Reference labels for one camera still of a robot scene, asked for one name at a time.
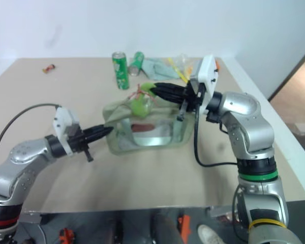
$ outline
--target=yellow ring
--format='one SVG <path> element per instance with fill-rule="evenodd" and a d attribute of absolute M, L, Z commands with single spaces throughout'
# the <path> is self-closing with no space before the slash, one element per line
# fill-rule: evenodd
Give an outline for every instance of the yellow ring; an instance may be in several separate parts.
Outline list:
<path fill-rule="evenodd" d="M 249 230 L 250 230 L 254 225 L 256 225 L 256 224 L 261 224 L 261 223 L 275 224 L 275 225 L 279 225 L 279 226 L 281 226 L 281 227 L 283 227 L 283 228 L 287 228 L 287 226 L 286 226 L 284 223 L 282 223 L 282 222 L 280 222 L 280 221 L 278 221 L 278 220 L 272 220 L 272 219 L 258 219 L 258 220 L 254 220 L 254 221 L 252 221 L 252 222 L 250 223 L 250 225 L 249 225 Z"/>

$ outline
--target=light green cloth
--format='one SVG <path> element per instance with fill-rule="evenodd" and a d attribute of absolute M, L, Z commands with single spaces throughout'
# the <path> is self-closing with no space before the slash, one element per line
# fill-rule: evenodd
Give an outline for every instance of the light green cloth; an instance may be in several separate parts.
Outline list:
<path fill-rule="evenodd" d="M 166 65 L 159 58 L 145 58 L 142 63 L 142 70 L 150 80 L 178 79 L 178 74 L 171 66 Z"/>

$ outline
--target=white wall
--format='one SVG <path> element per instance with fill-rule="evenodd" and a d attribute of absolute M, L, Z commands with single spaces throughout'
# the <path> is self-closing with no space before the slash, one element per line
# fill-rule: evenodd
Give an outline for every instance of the white wall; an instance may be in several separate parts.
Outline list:
<path fill-rule="evenodd" d="M 0 58 L 236 56 L 268 97 L 305 54 L 305 1 L 0 0 Z"/>

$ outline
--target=black cable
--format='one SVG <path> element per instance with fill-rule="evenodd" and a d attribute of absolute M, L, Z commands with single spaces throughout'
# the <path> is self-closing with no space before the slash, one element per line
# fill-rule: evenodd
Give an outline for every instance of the black cable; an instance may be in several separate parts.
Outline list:
<path fill-rule="evenodd" d="M 40 232 L 42 233 L 42 236 L 43 236 L 43 242 L 44 242 L 44 244 L 47 244 L 47 240 L 46 240 L 46 234 L 45 234 L 45 232 L 44 232 L 44 230 L 43 230 L 42 226 L 41 226 L 40 224 L 38 224 L 37 226 L 39 227 Z"/>
<path fill-rule="evenodd" d="M 247 240 L 243 239 L 242 237 L 240 237 L 238 235 L 237 230 L 235 228 L 235 222 L 236 222 L 236 217 L 235 217 L 235 201 L 236 201 L 236 197 L 237 197 L 237 193 L 238 193 L 239 189 L 240 189 L 240 185 L 237 186 L 237 188 L 236 188 L 236 190 L 234 192 L 234 196 L 233 196 L 233 202 L 232 202 L 232 225 L 233 225 L 233 230 L 234 230 L 234 233 L 235 233 L 236 237 L 238 239 L 240 239 L 241 241 L 248 243 Z"/>
<path fill-rule="evenodd" d="M 221 166 L 221 165 L 237 165 L 237 163 L 229 163 L 229 162 L 223 162 L 223 163 L 216 163 L 216 164 L 203 164 L 199 159 L 198 154 L 198 131 L 199 131 L 199 109 L 200 105 L 197 105 L 195 108 L 195 122 L 194 122 L 194 156 L 196 161 L 199 165 L 202 167 L 215 167 L 215 166 Z"/>
<path fill-rule="evenodd" d="M 2 130 L 1 134 L 0 134 L 0 142 L 5 134 L 5 132 L 7 131 L 7 129 L 10 127 L 10 125 L 18 118 L 20 117 L 22 114 L 26 113 L 27 111 L 33 109 L 33 108 L 38 108 L 38 107 L 44 107 L 44 106 L 53 106 L 55 108 L 58 108 L 60 107 L 59 104 L 54 104 L 54 103 L 41 103 L 41 104 L 36 104 L 36 105 L 33 105 L 33 106 L 30 106 L 24 110 L 22 110 L 19 114 L 17 114 L 15 117 L 13 117 L 9 123 L 6 125 L 6 127 Z"/>

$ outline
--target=robotic arm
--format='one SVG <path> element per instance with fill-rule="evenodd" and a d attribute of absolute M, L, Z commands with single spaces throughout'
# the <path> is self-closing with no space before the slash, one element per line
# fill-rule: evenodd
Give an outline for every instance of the robotic arm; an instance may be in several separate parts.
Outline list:
<path fill-rule="evenodd" d="M 113 130 L 103 125 L 81 130 L 76 116 L 61 107 L 57 109 L 53 126 L 57 136 L 18 144 L 0 165 L 0 243 L 7 243 L 14 236 L 22 205 L 44 168 L 60 157 L 82 151 L 92 161 L 88 144 Z"/>
<path fill-rule="evenodd" d="M 198 63 L 186 87 L 156 83 L 151 91 L 180 104 L 178 121 L 183 121 L 186 112 L 207 114 L 207 121 L 219 123 L 221 131 L 228 134 L 241 189 L 237 210 L 241 224 L 249 229 L 249 243 L 301 244 L 286 228 L 288 211 L 274 159 L 273 129 L 253 96 L 215 92 L 218 71 L 215 59 L 207 56 Z M 75 116 L 65 110 L 57 114 L 53 124 L 57 137 L 23 142 L 0 165 L 0 243 L 13 237 L 22 204 L 37 175 L 65 155 L 83 151 L 92 160 L 88 143 L 112 130 L 97 126 L 83 131 Z"/>
<path fill-rule="evenodd" d="M 260 103 L 253 96 L 215 92 L 218 71 L 214 57 L 207 56 L 198 63 L 186 87 L 156 83 L 152 91 L 181 104 L 179 121 L 186 112 L 207 114 L 207 121 L 219 123 L 220 130 L 228 134 L 237 158 L 241 189 L 237 210 L 240 223 L 249 229 L 249 243 L 301 244 L 286 227 L 288 211 L 274 158 L 273 128 L 263 118 Z"/>

